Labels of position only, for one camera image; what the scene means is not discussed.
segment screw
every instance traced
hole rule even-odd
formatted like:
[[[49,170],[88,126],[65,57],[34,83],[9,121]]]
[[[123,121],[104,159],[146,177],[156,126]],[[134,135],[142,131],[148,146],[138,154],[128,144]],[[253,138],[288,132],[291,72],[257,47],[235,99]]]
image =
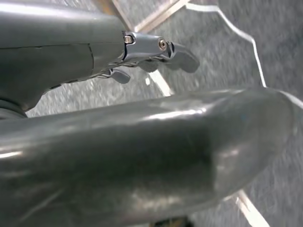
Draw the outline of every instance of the screw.
[[[130,35],[126,35],[126,36],[124,36],[124,42],[125,44],[131,44],[133,42],[133,39]]]
[[[163,38],[159,38],[158,40],[158,45],[161,51],[166,50],[166,41]]]

